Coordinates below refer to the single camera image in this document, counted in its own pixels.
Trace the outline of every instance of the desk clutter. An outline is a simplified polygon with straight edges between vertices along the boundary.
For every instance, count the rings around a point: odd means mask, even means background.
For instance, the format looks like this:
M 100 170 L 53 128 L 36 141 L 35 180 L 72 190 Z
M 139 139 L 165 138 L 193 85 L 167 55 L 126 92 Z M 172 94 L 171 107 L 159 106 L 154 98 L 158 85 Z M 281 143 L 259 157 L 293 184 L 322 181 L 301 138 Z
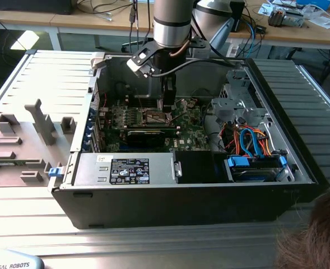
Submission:
M 308 20 L 330 29 L 330 0 L 269 0 L 259 8 L 258 14 L 268 16 L 268 24 L 274 27 L 302 27 Z

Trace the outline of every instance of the floor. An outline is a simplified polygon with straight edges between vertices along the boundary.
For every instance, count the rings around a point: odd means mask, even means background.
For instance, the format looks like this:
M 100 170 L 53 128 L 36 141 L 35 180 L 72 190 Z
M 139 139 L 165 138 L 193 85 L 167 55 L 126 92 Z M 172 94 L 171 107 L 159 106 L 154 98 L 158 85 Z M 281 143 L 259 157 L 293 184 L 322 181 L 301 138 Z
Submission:
M 10 33 L 5 30 L 0 30 L 0 88 L 6 78 L 12 72 L 14 66 L 21 59 L 24 51 L 11 50 L 10 47 L 23 32 L 11 31 Z M 52 50 L 50 38 L 47 33 L 36 32 L 39 40 L 33 46 L 34 49 Z M 62 41 L 65 50 L 72 51 L 97 51 L 95 48 L 94 37 L 92 35 L 79 35 L 79 34 L 62 34 Z M 126 43 L 128 38 L 125 36 L 101 36 L 100 44 L 108 52 L 120 52 L 121 44 Z M 289 48 L 262 46 L 261 52 L 258 57 L 267 55 L 266 52 L 270 50 L 270 59 L 284 59 L 289 52 Z M 316 49 L 303 49 L 301 52 L 296 52 L 293 61 L 298 64 L 303 64 L 309 73 L 318 78 L 324 68 L 323 61 L 326 60 L 327 55 Z M 330 96 L 330 76 L 325 81 L 323 88 Z

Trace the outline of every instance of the sticker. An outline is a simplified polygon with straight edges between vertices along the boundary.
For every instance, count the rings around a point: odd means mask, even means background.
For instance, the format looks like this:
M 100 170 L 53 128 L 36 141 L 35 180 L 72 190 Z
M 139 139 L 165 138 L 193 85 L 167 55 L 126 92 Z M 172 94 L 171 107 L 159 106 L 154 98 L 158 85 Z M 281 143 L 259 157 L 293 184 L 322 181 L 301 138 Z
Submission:
M 148 159 L 112 159 L 110 184 L 149 184 L 149 164 Z
M 113 159 L 113 155 L 98 155 L 96 157 L 97 163 L 109 163 Z

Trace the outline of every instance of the blue cable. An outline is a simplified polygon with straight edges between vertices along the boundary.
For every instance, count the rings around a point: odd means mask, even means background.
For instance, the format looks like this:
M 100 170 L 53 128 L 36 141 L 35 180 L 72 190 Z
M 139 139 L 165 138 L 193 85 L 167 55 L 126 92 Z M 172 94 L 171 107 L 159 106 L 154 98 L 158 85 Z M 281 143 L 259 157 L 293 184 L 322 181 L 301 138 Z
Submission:
M 247 54 L 247 56 L 246 56 L 246 58 L 248 58 L 249 55 L 252 53 L 252 49 L 253 49 L 253 45 L 254 45 L 254 38 L 255 38 L 255 36 L 254 36 L 254 30 L 253 30 L 252 25 L 249 24 L 248 21 L 244 21 L 244 22 L 249 26 L 250 31 L 251 31 L 251 33 L 252 33 L 252 44 L 250 45 L 249 52 L 248 52 L 248 54 Z
M 255 153 L 256 153 L 259 157 L 263 158 L 264 155 L 262 154 L 261 149 L 258 147 L 257 136 L 255 135 L 255 133 L 254 133 L 251 129 L 246 128 L 246 129 L 243 129 L 243 130 L 241 131 L 241 134 L 240 134 L 240 136 L 239 136 L 239 142 L 240 142 L 240 145 L 241 145 L 242 150 L 243 150 L 245 153 L 247 153 L 247 154 L 249 155 L 249 157 L 253 158 L 252 153 L 250 153 L 250 152 L 245 148 L 245 146 L 244 146 L 243 138 L 244 138 L 244 133 L 245 133 L 246 131 L 250 132 L 250 134 L 252 135 L 253 146 L 254 146 Z

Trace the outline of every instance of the electronic components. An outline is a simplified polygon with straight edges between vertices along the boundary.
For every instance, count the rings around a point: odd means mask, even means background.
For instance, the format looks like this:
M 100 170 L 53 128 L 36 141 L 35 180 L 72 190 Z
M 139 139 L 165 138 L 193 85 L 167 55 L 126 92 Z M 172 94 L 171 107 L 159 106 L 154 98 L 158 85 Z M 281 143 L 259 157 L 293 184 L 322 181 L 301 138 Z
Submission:
M 156 123 L 156 124 L 167 124 L 166 114 L 163 112 L 147 110 L 145 112 L 146 124 Z
M 203 110 L 196 101 L 179 99 L 171 113 L 145 106 L 153 103 L 156 102 L 149 99 L 138 102 L 139 107 L 129 107 L 126 102 L 116 102 L 111 106 L 107 113 L 111 124 L 104 126 L 106 152 L 210 150 L 201 126 Z M 191 109 L 188 109 L 188 104 L 193 105 Z
M 303 14 L 296 10 L 274 8 L 268 18 L 268 24 L 274 27 L 280 27 L 282 25 L 301 27 L 303 23 Z
M 282 182 L 292 181 L 292 174 L 287 167 L 287 160 L 281 155 L 263 158 L 230 156 L 224 161 L 229 181 L 243 182 Z

